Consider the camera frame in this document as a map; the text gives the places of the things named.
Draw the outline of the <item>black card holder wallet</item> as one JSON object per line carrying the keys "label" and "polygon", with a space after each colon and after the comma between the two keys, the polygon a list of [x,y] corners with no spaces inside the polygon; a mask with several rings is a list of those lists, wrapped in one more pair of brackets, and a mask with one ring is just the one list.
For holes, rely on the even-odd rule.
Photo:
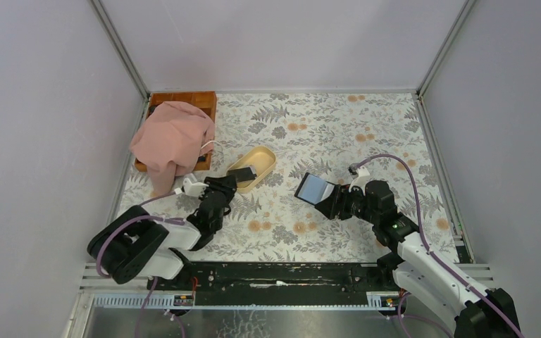
{"label": "black card holder wallet", "polygon": [[336,184],[311,173],[305,173],[294,196],[315,206],[324,202],[334,202],[337,194],[338,188]]}

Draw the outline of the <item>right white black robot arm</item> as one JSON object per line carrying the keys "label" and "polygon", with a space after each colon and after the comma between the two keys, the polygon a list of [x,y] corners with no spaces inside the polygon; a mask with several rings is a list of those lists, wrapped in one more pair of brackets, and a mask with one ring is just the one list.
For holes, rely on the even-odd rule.
{"label": "right white black robot arm", "polygon": [[408,291],[440,318],[453,337],[521,337],[511,296],[501,288],[489,289],[431,251],[420,227],[398,211],[388,183],[374,180],[360,188],[317,177],[311,184],[301,184],[297,198],[328,219],[356,217],[370,223],[379,242],[391,251],[384,257],[387,264],[375,272],[378,285]]}

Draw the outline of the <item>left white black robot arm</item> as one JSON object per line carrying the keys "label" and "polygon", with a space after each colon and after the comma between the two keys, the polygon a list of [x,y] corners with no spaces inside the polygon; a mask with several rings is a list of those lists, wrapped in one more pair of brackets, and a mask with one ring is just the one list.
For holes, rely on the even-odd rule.
{"label": "left white black robot arm", "polygon": [[181,252],[204,248],[222,229],[238,184],[257,177],[252,165],[202,181],[193,174],[185,175],[181,187],[172,189],[169,196],[198,199],[198,207],[186,218],[152,215],[144,203],[131,206],[87,245],[87,253],[97,263],[97,274],[117,284],[136,277],[157,277],[173,289],[186,287],[191,272]]}

